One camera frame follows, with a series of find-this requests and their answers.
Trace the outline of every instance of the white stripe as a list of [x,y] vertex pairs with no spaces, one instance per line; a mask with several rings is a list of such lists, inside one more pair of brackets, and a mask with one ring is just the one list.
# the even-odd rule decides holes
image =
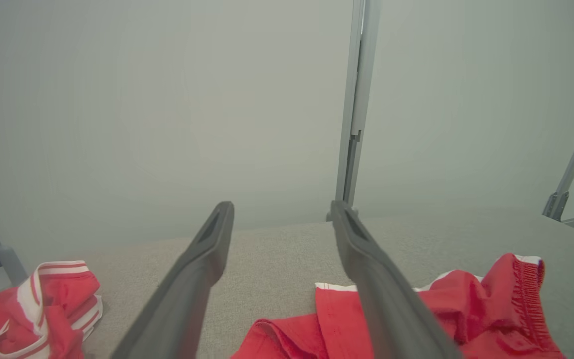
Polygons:
[[453,272],[453,271],[451,270],[451,271],[447,271],[446,273],[442,273],[442,274],[438,275],[437,278],[435,278],[435,279],[433,280],[433,282],[431,282],[431,283],[429,283],[429,284],[426,284],[426,286],[423,286],[423,287],[421,287],[421,288],[413,288],[413,290],[414,290],[414,291],[417,291],[417,292],[428,291],[429,289],[431,289],[431,286],[433,285],[433,283],[435,283],[435,282],[437,282],[438,280],[440,280],[440,279],[446,277],[447,275],[451,274],[452,272]]
[[[6,331],[9,328],[9,323],[10,323],[10,320],[8,320],[6,322],[6,325],[4,325],[4,327],[2,327],[2,329],[0,330],[0,336],[2,336],[3,334],[6,333]],[[17,350],[16,352],[12,352],[12,353],[0,352],[0,358],[1,359],[14,359],[14,358],[20,357],[20,356],[24,355],[25,353],[31,352],[32,350],[38,348],[40,345],[45,343],[47,340],[48,340],[48,335],[46,334],[45,336],[39,337],[39,339],[37,339],[37,341],[35,341],[31,345],[29,345],[29,346],[27,346],[21,350]],[[45,347],[41,348],[41,350],[39,350],[38,352],[28,356],[28,358],[32,358],[32,359],[47,358],[47,357],[49,357],[49,355],[50,355],[50,343],[48,343]]]
[[26,319],[28,319],[28,321],[33,324],[34,333],[37,334],[37,336],[43,336],[44,334],[47,334],[48,327],[45,325],[45,320],[43,321],[44,325],[39,327],[39,321],[43,315],[43,310],[41,308],[41,304],[43,303],[41,282],[39,282],[39,274],[37,271],[34,271],[32,276],[34,276],[34,290],[37,294],[39,304],[34,301],[30,278],[26,279],[25,282],[23,282],[17,289],[16,300],[19,302],[19,306],[21,307]]
[[[77,264],[84,264],[79,267],[68,267],[75,266]],[[45,268],[47,266],[57,266],[57,268]],[[40,275],[44,274],[68,274],[68,273],[83,273],[84,271],[89,271],[86,266],[85,261],[61,261],[61,262],[45,262],[39,264],[37,267]]]
[[86,341],[87,337],[90,336],[90,334],[92,334],[92,331],[94,330],[94,327],[90,327],[89,330],[87,330],[86,332],[84,332],[84,338],[81,341]]
[[524,262],[524,263],[531,263],[531,264],[540,264],[540,261],[542,260],[540,257],[536,257],[534,255],[517,255],[517,254],[513,254],[515,255],[515,258],[517,258],[518,261],[520,262]]
[[358,288],[355,285],[353,286],[338,286],[336,284],[328,284],[328,283],[316,283],[316,288],[320,289],[330,289],[332,291],[340,291],[340,292],[357,292]]
[[84,271],[89,271],[89,269],[86,266],[70,267],[70,268],[46,268],[46,269],[40,269],[39,275],[83,273]]
[[[101,302],[101,296],[95,295],[94,297],[96,298],[96,304],[93,305],[93,307],[90,308],[90,310],[87,311],[84,315],[82,315],[81,318],[77,319],[74,323],[72,323],[72,329],[82,329],[85,332],[99,320],[99,318],[103,314],[103,304]],[[86,327],[83,328],[83,325],[86,324],[89,320],[91,320],[97,312],[99,314],[96,316],[96,318],[94,318],[94,320],[91,323],[89,323]]]

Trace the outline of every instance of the gray table surface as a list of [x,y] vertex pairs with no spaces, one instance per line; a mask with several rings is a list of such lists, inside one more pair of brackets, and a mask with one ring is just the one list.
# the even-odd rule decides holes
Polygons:
[[[362,219],[412,286],[453,269],[485,275],[513,252],[544,259],[542,303],[551,334],[574,358],[574,229],[512,209],[461,209]],[[191,239],[84,255],[101,283],[103,318],[84,343],[87,358],[109,357]],[[199,357],[227,357],[259,318],[314,309],[314,283],[348,285],[330,223],[234,232],[225,274],[212,288]]]

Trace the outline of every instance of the metal bracket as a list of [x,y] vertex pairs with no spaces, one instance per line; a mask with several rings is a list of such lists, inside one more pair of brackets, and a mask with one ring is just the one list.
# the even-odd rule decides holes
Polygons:
[[547,217],[551,216],[551,213],[553,213],[553,206],[556,200],[558,200],[557,192],[554,192],[552,195],[549,195],[549,200],[546,202],[546,206],[544,207],[544,212],[542,212],[542,216]]
[[566,206],[567,200],[568,200],[568,192],[565,192],[560,197],[560,200],[558,202],[558,207],[555,209],[555,212],[553,213],[553,216],[551,218],[553,218],[554,220],[556,220],[558,222],[561,221],[562,212],[564,211],[564,207]]
[[[358,215],[358,209],[356,207],[351,207],[351,210],[353,211],[353,213],[356,214],[356,216]],[[331,222],[332,221],[332,216],[331,216],[331,212],[327,212],[327,217],[326,217],[326,222]]]

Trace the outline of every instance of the gray wall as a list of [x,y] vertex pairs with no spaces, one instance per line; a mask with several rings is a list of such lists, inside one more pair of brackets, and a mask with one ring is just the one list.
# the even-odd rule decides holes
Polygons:
[[574,149],[574,1],[395,0],[380,20],[355,205],[542,213]]
[[0,240],[27,268],[324,220],[351,0],[0,0]]

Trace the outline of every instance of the red jersey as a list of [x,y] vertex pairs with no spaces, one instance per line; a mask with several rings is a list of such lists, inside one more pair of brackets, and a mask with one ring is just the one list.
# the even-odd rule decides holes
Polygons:
[[[483,278],[455,270],[415,289],[446,334],[470,359],[564,356],[540,304],[544,262],[506,254]],[[356,286],[316,284],[316,313],[258,320],[235,359],[372,358]]]
[[0,358],[82,358],[102,315],[99,282],[84,261],[48,262],[0,293]]

